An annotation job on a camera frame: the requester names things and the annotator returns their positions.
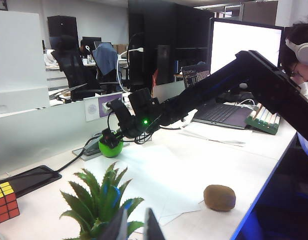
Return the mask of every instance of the rubik's cube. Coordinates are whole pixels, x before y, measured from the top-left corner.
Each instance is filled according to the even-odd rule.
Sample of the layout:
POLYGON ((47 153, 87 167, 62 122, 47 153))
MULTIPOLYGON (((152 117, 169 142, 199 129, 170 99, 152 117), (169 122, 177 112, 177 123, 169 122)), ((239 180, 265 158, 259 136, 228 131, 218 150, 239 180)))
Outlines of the rubik's cube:
POLYGON ((0 223, 19 215, 16 194, 9 182, 0 184, 0 223))

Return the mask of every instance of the green ball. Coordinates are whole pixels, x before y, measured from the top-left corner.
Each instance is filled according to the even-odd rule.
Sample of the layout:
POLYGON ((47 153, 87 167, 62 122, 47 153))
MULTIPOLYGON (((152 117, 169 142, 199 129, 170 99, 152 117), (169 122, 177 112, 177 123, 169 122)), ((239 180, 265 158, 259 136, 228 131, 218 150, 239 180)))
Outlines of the green ball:
POLYGON ((99 146, 100 152, 105 157, 113 158, 113 157, 118 156, 118 154, 120 154, 120 152, 122 151, 122 149, 123 149, 123 142, 120 141, 116 147, 110 148, 107 145, 101 143, 100 140, 99 140, 98 141, 98 146, 99 146))

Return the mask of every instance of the glasses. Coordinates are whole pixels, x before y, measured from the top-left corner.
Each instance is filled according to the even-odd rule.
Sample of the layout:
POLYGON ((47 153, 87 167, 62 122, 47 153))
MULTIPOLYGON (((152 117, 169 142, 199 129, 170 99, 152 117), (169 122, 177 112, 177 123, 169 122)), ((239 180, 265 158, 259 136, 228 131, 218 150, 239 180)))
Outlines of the glasses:
POLYGON ((293 71, 292 71, 291 74, 290 74, 290 77, 291 77, 291 78, 294 78, 294 79, 299 79, 299 80, 301 80, 301 79, 303 79, 303 76, 302 76, 301 74, 299 74, 298 72, 295 72, 295 68, 296 68, 297 65, 298 65, 298 63, 295 64, 295 66, 294 66, 294 68, 293 68, 293 71))

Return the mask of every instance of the laptop keyboard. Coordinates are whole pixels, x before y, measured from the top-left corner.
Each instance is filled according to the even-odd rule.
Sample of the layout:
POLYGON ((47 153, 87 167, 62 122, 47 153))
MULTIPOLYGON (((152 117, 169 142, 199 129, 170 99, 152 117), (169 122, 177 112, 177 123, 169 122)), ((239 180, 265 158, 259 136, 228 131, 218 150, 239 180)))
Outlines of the laptop keyboard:
POLYGON ((206 121, 222 123, 236 110, 237 108, 232 105, 218 104, 211 111, 202 115, 202 118, 206 121))

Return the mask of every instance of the black hair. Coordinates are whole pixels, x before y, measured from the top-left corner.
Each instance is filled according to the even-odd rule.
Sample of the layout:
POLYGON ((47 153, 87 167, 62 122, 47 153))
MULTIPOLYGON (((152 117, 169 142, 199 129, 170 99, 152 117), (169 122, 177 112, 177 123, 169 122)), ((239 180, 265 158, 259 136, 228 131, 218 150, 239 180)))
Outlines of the black hair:
MULTIPOLYGON (((292 27, 287 28, 285 38, 296 45, 308 43, 308 20, 307 22, 294 23, 292 27)), ((298 62, 296 55, 293 50, 286 46, 285 42, 281 45, 279 52, 282 68, 287 75, 291 76, 290 66, 298 62)))
POLYGON ((85 39, 80 40, 80 46, 86 46, 88 45, 87 41, 85 39))

